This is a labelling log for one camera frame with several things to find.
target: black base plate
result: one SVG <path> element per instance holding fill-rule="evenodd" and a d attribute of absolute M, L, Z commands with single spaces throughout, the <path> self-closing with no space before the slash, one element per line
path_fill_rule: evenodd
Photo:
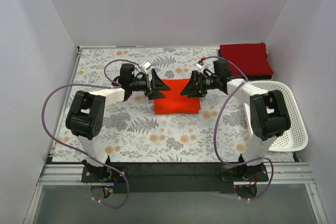
<path fill-rule="evenodd" d="M 111 163 L 125 173 L 133 193 L 218 191 L 234 194 L 233 182 L 223 182 L 221 163 Z M 119 176 L 114 194 L 126 193 L 126 184 Z M 83 169 L 83 183 L 102 183 L 95 174 Z M 104 183 L 111 184 L 113 178 Z"/>

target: white plastic basket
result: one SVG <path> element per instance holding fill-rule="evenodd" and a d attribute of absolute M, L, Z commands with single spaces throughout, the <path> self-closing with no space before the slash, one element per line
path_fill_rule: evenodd
<path fill-rule="evenodd" d="M 252 81 L 250 84 L 269 91 L 280 90 L 285 99 L 291 126 L 289 130 L 285 131 L 282 136 L 274 141 L 269 150 L 273 152 L 296 152 L 305 148 L 308 144 L 307 131 L 294 95 L 289 87 L 277 81 Z M 250 107 L 247 104 L 244 104 L 244 111 L 248 122 L 248 131 L 250 136 L 252 136 Z"/>

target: metal frame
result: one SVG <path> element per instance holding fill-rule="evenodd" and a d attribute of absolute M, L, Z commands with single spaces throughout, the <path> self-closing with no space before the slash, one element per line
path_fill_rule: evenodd
<path fill-rule="evenodd" d="M 30 205 L 28 207 L 25 219 L 23 220 L 23 224 L 33 223 L 35 213 L 36 213 L 36 210 L 37 210 L 37 206 L 38 206 L 38 202 L 39 202 L 40 197 L 41 197 L 42 188 L 43 188 L 42 185 L 38 185 L 36 187 L 33 199 L 30 202 Z"/>
<path fill-rule="evenodd" d="M 270 174 L 271 167 L 265 163 L 267 173 Z M 39 185 L 92 185 L 82 183 L 82 164 L 53 164 L 45 165 Z M 242 185 L 246 182 L 234 182 L 235 185 Z M 308 163 L 274 163 L 274 177 L 272 184 L 310 184 L 314 183 L 314 177 Z M 106 183 L 93 183 L 94 185 L 106 185 Z"/>
<path fill-rule="evenodd" d="M 310 203 L 313 208 L 317 222 L 323 223 L 323 224 L 328 223 L 326 215 L 323 211 L 320 197 L 316 190 L 316 184 L 306 184 L 306 189 L 307 189 L 308 197 L 310 199 Z"/>

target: red cloth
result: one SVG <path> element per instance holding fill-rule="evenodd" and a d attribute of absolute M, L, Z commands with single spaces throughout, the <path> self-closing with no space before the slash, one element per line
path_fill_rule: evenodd
<path fill-rule="evenodd" d="M 170 87 L 171 90 L 161 91 L 166 97 L 154 100 L 155 114 L 198 114 L 201 108 L 199 98 L 188 98 L 187 95 L 180 95 L 181 91 L 189 82 L 189 79 L 162 81 Z"/>
<path fill-rule="evenodd" d="M 274 72 L 267 60 L 265 44 L 232 44 L 221 45 L 220 54 L 232 61 L 247 76 L 271 76 Z M 241 76 L 240 72 L 229 65 L 233 76 Z"/>

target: floral tablecloth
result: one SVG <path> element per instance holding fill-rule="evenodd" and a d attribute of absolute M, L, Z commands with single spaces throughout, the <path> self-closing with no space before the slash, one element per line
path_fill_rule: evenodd
<path fill-rule="evenodd" d="M 201 57 L 217 55 L 217 48 L 129 48 L 84 49 L 74 83 L 108 86 L 104 66 L 113 59 L 149 61 L 161 79 L 190 78 Z M 108 75 L 119 74 L 122 62 L 110 65 Z M 213 69 L 212 59 L 206 61 Z M 72 87 L 58 138 L 81 148 L 77 138 L 65 127 L 65 118 L 78 90 Z M 215 120 L 227 95 L 211 90 L 201 99 L 199 114 L 155 115 L 153 101 L 134 92 L 131 98 L 106 108 L 100 132 L 105 151 L 113 162 L 216 162 L 213 147 Z M 248 145 L 249 137 L 243 104 L 232 98 L 218 128 L 218 150 L 224 160 L 235 162 Z M 292 153 L 269 153 L 273 161 L 293 161 Z M 84 155 L 57 144 L 54 162 L 80 162 Z"/>

